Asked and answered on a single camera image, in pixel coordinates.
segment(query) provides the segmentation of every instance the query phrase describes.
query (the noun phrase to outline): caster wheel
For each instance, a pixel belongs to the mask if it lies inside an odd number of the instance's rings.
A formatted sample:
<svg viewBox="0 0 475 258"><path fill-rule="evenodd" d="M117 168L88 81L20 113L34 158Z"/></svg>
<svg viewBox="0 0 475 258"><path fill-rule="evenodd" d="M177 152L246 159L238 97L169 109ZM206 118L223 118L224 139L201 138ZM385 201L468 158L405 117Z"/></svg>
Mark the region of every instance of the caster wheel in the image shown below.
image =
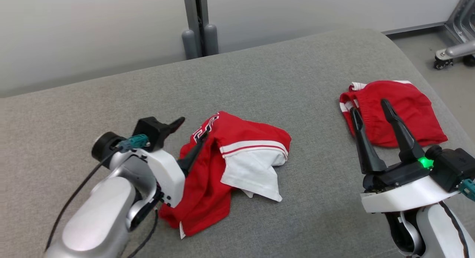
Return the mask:
<svg viewBox="0 0 475 258"><path fill-rule="evenodd" d="M446 65L445 64L441 64L440 62L438 62L437 60L434 61L434 69L436 70L441 70L443 68L445 68Z"/></svg>
<svg viewBox="0 0 475 258"><path fill-rule="evenodd" d="M473 55L468 55L463 57L463 63L467 67L475 67L475 57Z"/></svg>
<svg viewBox="0 0 475 258"><path fill-rule="evenodd" d="M453 59L448 59L448 60L441 60L436 57L436 60L434 61L434 69L436 70L441 70L448 65L453 66Z"/></svg>

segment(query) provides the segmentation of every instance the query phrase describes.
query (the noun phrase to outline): metal frame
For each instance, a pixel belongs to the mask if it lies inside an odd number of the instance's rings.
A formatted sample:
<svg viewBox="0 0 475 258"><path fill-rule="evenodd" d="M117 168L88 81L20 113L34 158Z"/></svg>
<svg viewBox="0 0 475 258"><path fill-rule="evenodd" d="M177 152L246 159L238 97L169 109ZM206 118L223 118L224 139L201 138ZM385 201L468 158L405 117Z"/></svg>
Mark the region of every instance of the metal frame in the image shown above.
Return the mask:
<svg viewBox="0 0 475 258"><path fill-rule="evenodd" d="M460 41L475 39L475 0L460 0L445 27Z"/></svg>
<svg viewBox="0 0 475 258"><path fill-rule="evenodd" d="M218 53L217 28L209 23L207 0L185 0L188 30L181 35L187 59Z"/></svg>

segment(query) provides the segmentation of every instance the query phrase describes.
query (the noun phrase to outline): printed number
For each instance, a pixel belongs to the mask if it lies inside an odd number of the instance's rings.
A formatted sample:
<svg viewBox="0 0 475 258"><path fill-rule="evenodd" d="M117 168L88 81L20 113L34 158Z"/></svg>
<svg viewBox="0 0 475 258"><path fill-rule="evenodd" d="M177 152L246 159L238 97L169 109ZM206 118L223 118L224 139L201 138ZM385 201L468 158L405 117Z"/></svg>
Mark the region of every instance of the printed number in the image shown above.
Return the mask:
<svg viewBox="0 0 475 258"><path fill-rule="evenodd" d="M214 122L219 119L219 114L215 114L213 115L211 118L209 118L209 121L208 123L206 124L206 126L204 127L204 131L207 131L208 133L212 131L213 129L213 124ZM203 135L203 128L200 127L198 130L196 130L194 133L193 133L193 139L195 140L195 142L198 141L198 139L200 139L200 137Z"/></svg>

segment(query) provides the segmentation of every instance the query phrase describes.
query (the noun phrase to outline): green led light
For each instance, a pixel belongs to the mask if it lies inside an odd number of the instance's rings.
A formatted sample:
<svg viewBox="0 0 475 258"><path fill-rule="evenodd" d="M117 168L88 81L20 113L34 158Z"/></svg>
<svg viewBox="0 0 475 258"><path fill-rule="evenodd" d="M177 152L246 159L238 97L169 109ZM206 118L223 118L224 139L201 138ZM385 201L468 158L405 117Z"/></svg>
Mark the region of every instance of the green led light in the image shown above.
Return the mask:
<svg viewBox="0 0 475 258"><path fill-rule="evenodd" d="M431 167L434 167L434 161L429 160L426 157L422 157L422 158L418 159L418 161L422 164L422 166L424 166L424 168L429 169Z"/></svg>

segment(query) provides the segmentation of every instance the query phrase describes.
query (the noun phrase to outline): gray fabric surface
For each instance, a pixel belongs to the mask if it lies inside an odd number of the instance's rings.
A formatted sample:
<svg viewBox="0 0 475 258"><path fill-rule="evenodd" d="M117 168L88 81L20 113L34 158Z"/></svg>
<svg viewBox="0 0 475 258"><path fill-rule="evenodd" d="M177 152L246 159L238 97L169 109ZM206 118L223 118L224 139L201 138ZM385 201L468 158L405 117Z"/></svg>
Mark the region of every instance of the gray fabric surface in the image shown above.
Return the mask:
<svg viewBox="0 0 475 258"><path fill-rule="evenodd" d="M323 33L3 99L1 256L41 255L59 210L96 164L90 150L102 133L126 136L139 118L185 116L165 147L178 155L205 119L224 110L292 136L289 160L276 168L283 201L237 191L229 216L191 238L181 241L178 230L160 221L137 257L401 257L384 216L363 210L363 175L338 106L350 82L380 79L414 83L433 102L449 138L443 147L475 153L410 61L370 30ZM398 160L397 150L377 151L387 164ZM102 169L93 177L61 227L106 175ZM474 204L460 195L448 204L475 236ZM126 254L152 223L147 217L133 233Z"/></svg>

